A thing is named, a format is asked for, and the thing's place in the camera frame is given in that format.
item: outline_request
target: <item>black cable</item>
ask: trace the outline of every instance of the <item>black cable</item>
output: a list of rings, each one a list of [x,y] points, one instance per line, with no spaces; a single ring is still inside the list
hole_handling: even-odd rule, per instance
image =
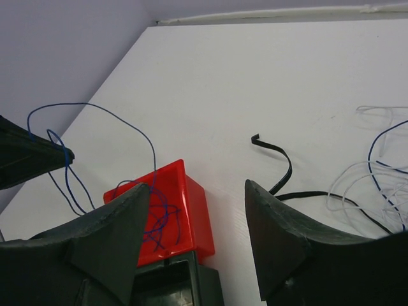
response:
[[[277,151],[279,153],[281,153],[284,157],[286,157],[286,159],[288,160],[289,163],[289,168],[288,171],[286,172],[286,174],[281,178],[281,180],[274,185],[271,190],[269,190],[269,193],[274,195],[282,189],[283,186],[285,186],[285,184],[289,181],[289,179],[292,176],[292,162],[291,159],[289,158],[289,156],[286,154],[285,150],[276,146],[276,145],[272,145],[270,143],[267,142],[262,142],[261,140],[259,140],[259,134],[256,134],[254,136],[251,137],[251,142],[254,145],[257,145],[259,147],[262,148],[266,148],[266,149],[270,149],[270,150],[274,150]],[[290,200],[290,199],[301,199],[301,198],[311,198],[314,196],[328,196],[329,193],[327,191],[301,191],[298,193],[287,193],[287,194],[281,194],[280,196],[275,196],[279,201],[286,201],[286,200]],[[342,200],[343,197],[339,196],[338,194],[334,194],[331,193],[330,196],[332,198],[337,198]],[[352,205],[354,205],[355,207],[360,207],[355,201],[350,200],[349,198],[344,198],[344,200]],[[380,222],[378,222],[377,220],[371,218],[364,210],[360,209],[360,211],[371,221],[373,222],[375,225],[377,225],[379,228],[381,228],[383,231],[385,231],[387,234],[392,234],[393,232],[390,231],[387,227],[383,226]]]

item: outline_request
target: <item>red box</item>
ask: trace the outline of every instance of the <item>red box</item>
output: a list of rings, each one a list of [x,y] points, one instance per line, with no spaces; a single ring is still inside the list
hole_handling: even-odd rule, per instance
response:
[[[103,195],[103,200],[107,204],[137,183],[143,182],[151,186],[153,179],[154,172],[149,173],[138,178],[137,182],[130,182],[116,190],[112,189],[106,192]],[[168,222],[162,230],[160,245],[164,249],[157,246],[158,238],[156,241],[151,239],[144,241],[140,250],[138,266],[194,250],[197,252],[200,263],[204,258],[214,255],[214,241],[204,188],[186,175],[184,161],[179,159],[158,169],[154,187],[167,197],[169,212],[173,213],[168,216]],[[153,228],[157,219],[160,219],[159,216],[164,214],[163,210],[159,196],[151,193],[145,231],[150,231]]]

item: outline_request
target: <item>table surface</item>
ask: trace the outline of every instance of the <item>table surface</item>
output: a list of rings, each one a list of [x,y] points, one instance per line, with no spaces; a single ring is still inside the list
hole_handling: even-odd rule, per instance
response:
[[[367,158],[388,124],[384,113],[357,114],[356,107],[408,105],[407,28],[408,20],[151,27],[91,99],[143,130],[159,167],[182,158],[187,174],[205,188],[216,248],[206,264],[220,272],[226,305],[264,305],[244,182],[268,189],[288,167],[278,154],[251,145],[251,136],[259,133],[292,158],[293,177],[281,192],[327,190],[349,164]],[[33,121],[40,118],[47,110]],[[152,171],[146,140],[90,106],[63,140],[97,206],[119,181]],[[407,145],[395,145],[385,161],[403,164]],[[55,177],[63,183],[63,170]],[[368,192],[378,198],[369,178],[353,191],[350,197],[362,202]],[[288,205],[355,233],[342,212],[327,211],[323,198]],[[367,235],[383,235],[360,214],[352,216]],[[74,217],[43,175],[20,190],[0,215],[0,228],[6,240],[29,238]]]

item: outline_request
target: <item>wall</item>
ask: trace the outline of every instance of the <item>wall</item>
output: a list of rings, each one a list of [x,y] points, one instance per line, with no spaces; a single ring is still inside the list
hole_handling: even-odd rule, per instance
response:
[[[142,0],[154,20],[231,11],[397,3],[398,0]]]
[[[87,102],[152,24],[140,0],[4,0],[1,6],[0,113],[23,127],[38,106]],[[39,113],[33,131],[61,134],[81,109]],[[0,191],[0,212],[17,190]]]

